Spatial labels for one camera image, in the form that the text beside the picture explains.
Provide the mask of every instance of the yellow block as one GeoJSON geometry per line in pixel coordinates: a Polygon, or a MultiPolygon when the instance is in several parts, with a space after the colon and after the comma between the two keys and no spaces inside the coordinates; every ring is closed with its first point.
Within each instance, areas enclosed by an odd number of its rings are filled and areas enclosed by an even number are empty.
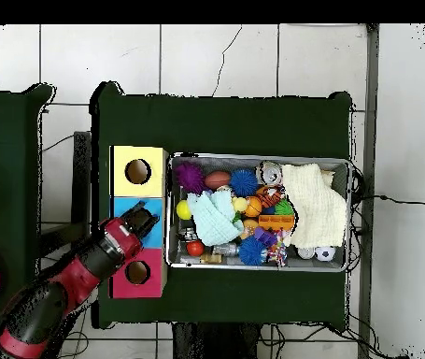
{"type": "Polygon", "coordinates": [[[166,159],[167,152],[161,148],[114,146],[114,192],[112,195],[163,197],[166,159]],[[144,160],[150,167],[150,178],[144,184],[132,184],[126,178],[126,166],[133,160],[144,160]]]}

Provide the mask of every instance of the metal tray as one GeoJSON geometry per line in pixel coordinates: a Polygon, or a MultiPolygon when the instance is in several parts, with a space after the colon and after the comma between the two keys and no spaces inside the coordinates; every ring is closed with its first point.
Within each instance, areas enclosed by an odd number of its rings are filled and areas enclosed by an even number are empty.
{"type": "Polygon", "coordinates": [[[167,169],[174,169],[183,162],[190,162],[199,165],[204,174],[215,170],[225,170],[232,172],[240,168],[254,169],[260,162],[269,160],[277,164],[305,165],[318,164],[323,170],[334,171],[332,188],[342,195],[347,201],[347,227],[344,241],[341,247],[337,248],[336,254],[331,262],[321,262],[315,258],[302,259],[296,250],[290,246],[287,249],[287,265],[278,267],[275,263],[267,263],[262,266],[246,266],[238,257],[223,257],[220,265],[199,264],[198,258],[188,255],[185,242],[177,237],[177,232],[183,227],[192,227],[192,221],[183,221],[176,214],[177,203],[187,198],[187,193],[176,183],[172,176],[169,180],[167,192],[167,212],[166,212],[166,236],[165,236],[165,258],[167,264],[172,267],[187,268],[216,268],[216,269],[241,269],[256,271],[310,271],[310,272],[340,272],[347,268],[349,262],[349,236],[350,236],[350,208],[351,208],[351,183],[352,165],[347,160],[334,158],[301,158],[301,157],[273,157],[256,155],[231,155],[231,154],[210,154],[200,153],[189,155],[187,153],[176,152],[169,156],[167,169]]]}

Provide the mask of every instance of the dark green mat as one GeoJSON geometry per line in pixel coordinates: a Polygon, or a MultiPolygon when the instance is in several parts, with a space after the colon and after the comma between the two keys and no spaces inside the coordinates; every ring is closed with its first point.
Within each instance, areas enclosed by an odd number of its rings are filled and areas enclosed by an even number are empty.
{"type": "MultiPolygon", "coordinates": [[[[114,83],[92,96],[99,139],[99,219],[108,216],[110,145],[169,152],[348,158],[347,93],[330,98],[180,98],[122,95],[114,83]]],[[[99,290],[100,323],[330,322],[345,327],[346,273],[172,268],[160,299],[111,299],[99,290]]]]}
{"type": "Polygon", "coordinates": [[[38,256],[38,138],[52,87],[0,92],[0,312],[35,275],[38,256]]]}

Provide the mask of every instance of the shape sorter box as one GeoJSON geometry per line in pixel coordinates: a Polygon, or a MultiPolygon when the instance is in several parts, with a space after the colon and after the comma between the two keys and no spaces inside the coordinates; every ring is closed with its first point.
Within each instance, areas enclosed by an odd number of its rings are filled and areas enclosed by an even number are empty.
{"type": "Polygon", "coordinates": [[[166,162],[167,152],[161,148],[110,147],[110,215],[118,217],[137,202],[144,201],[144,208],[160,218],[143,238],[143,250],[111,277],[109,295],[112,298],[161,297],[163,293],[167,281],[164,260],[166,162]],[[132,275],[136,271],[143,271],[144,277],[132,275]]]}

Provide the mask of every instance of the purple spiky ball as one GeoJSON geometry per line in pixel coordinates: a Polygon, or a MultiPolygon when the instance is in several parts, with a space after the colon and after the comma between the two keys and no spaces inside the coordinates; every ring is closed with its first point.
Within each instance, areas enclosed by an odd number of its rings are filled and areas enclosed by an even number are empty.
{"type": "Polygon", "coordinates": [[[177,182],[187,193],[200,194],[206,190],[202,169],[191,163],[182,163],[175,169],[177,182]]]}

